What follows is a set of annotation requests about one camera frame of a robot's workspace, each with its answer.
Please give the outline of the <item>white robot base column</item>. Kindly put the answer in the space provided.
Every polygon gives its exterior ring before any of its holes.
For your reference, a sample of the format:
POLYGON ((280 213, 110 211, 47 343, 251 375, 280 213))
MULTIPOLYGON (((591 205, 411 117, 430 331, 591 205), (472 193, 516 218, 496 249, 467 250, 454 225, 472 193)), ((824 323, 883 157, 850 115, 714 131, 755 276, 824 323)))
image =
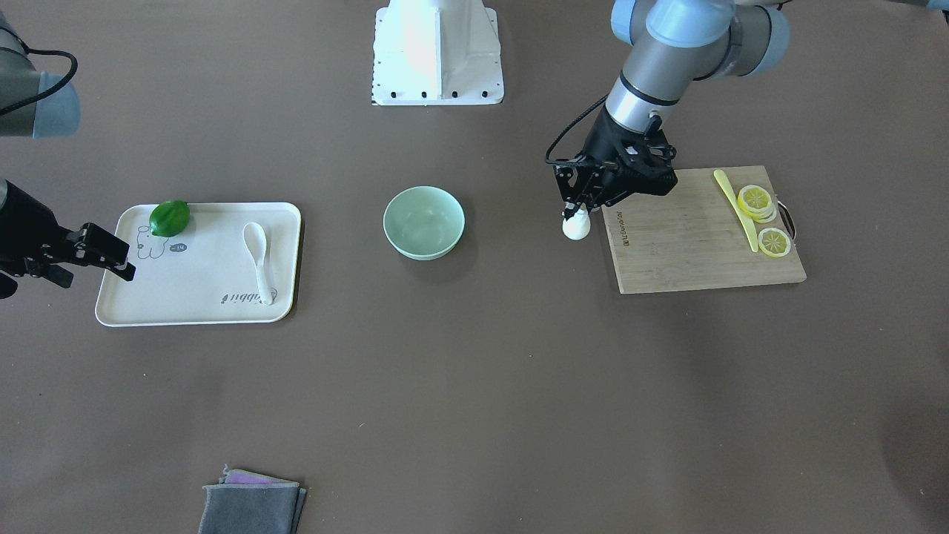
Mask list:
POLYGON ((373 52, 373 105, 504 99, 497 13, 481 1, 390 1, 375 13, 373 52))

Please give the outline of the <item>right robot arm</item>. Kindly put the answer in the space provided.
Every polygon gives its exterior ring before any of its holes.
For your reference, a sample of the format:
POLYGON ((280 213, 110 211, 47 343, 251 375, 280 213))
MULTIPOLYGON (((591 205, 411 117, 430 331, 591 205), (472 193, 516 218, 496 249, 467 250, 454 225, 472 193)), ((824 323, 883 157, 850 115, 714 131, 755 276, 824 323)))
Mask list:
MULTIPOLYGON (((1 134, 33 139, 78 131, 80 101, 71 84, 77 58, 62 50, 30 47, 1 17, 1 134)), ((1 182, 2 298, 23 277, 44 278, 68 289, 73 274, 62 264, 94 266, 128 283, 136 274, 130 246, 92 222, 62 227, 54 213, 10 180, 1 182)))

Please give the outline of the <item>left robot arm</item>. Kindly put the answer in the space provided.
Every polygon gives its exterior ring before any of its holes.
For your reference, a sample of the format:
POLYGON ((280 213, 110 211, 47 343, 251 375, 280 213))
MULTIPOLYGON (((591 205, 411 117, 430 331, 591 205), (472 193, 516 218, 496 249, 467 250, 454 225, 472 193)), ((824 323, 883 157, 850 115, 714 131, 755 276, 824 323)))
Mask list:
POLYGON ((630 54, 610 92, 589 108, 583 148, 552 166, 569 222, 630 195, 664 196, 677 185, 677 151, 664 124, 691 82, 772 70, 790 44, 775 2, 617 1, 611 27, 630 54))

